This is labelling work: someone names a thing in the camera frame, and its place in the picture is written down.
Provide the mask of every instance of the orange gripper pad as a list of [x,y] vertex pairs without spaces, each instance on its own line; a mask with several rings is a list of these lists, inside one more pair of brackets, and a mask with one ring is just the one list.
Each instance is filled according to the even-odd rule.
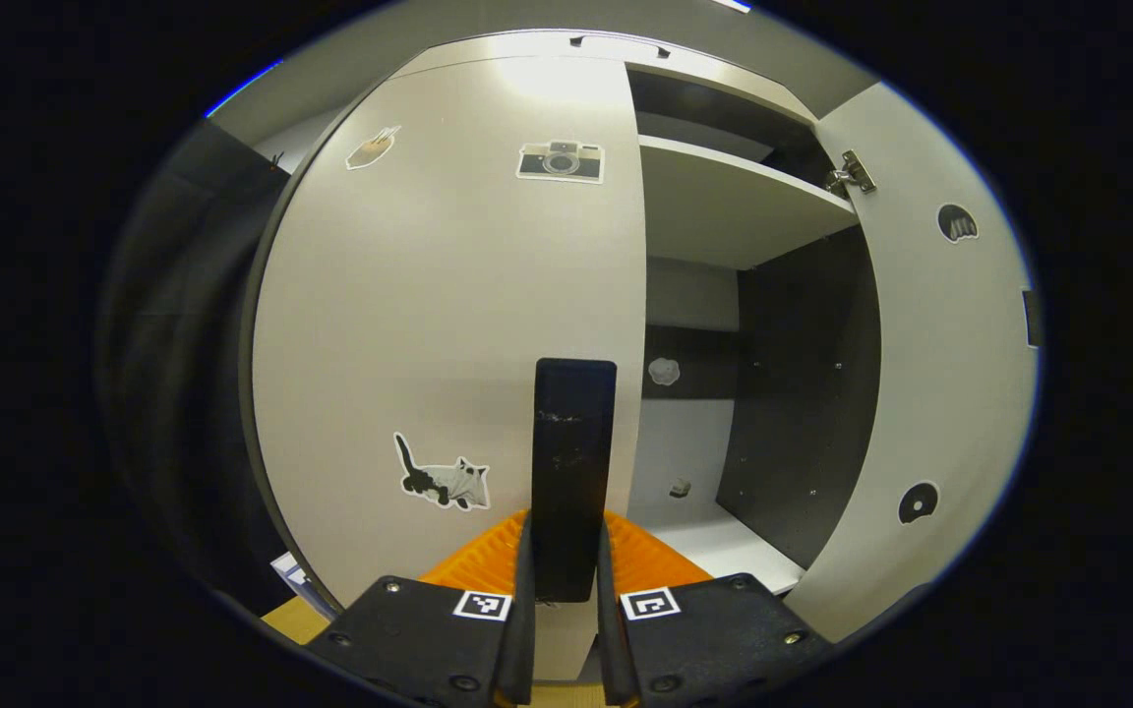
[[606,528],[611,531],[616,596],[712,579],[706,570],[698,569],[692,561],[623,517],[607,511]]
[[458,590],[513,595],[518,538],[522,534],[523,519],[527,519],[527,510],[509,515],[418,578],[419,581]]

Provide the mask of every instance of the open cabinet door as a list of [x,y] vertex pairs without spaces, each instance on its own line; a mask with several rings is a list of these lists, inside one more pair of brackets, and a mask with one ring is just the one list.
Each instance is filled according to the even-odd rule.
[[877,185],[849,188],[881,318],[876,421],[853,496],[786,599],[840,641],[938,578],[988,520],[1025,443],[1039,351],[1016,234],[947,135],[881,84],[816,133]]
[[[578,174],[544,167],[550,140],[577,144]],[[257,299],[252,391],[270,503],[315,580],[347,605],[526,510],[544,357],[617,367],[606,506],[625,512],[646,246],[623,63],[392,78],[298,173]],[[397,434],[449,498],[409,492]],[[538,609],[562,619],[539,623],[536,676],[574,680],[593,604]]]

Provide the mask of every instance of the shelf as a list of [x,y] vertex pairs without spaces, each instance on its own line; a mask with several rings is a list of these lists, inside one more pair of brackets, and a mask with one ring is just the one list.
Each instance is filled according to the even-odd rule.
[[783,592],[803,575],[799,564],[715,502],[683,507],[633,505],[629,520],[715,578],[750,573],[769,591]]
[[858,224],[854,207],[756,162],[639,136],[649,256],[749,270]]

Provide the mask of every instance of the cat sticker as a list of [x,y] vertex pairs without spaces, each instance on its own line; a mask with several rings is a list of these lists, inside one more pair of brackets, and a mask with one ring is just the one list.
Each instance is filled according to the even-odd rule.
[[421,496],[435,503],[441,510],[458,506],[461,511],[486,510],[487,468],[471,466],[466,458],[458,458],[452,466],[417,466],[409,443],[399,432],[395,434],[397,453],[406,476],[400,478],[400,488],[410,496]]

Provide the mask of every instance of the black background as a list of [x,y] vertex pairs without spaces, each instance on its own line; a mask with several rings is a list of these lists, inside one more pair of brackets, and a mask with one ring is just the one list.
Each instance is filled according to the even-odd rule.
[[[113,233],[163,152],[351,8],[0,8],[0,702],[364,703],[145,531],[108,469],[88,349]],[[868,58],[995,178],[1040,276],[1048,359],[997,523],[787,703],[1133,705],[1133,3],[778,9]]]

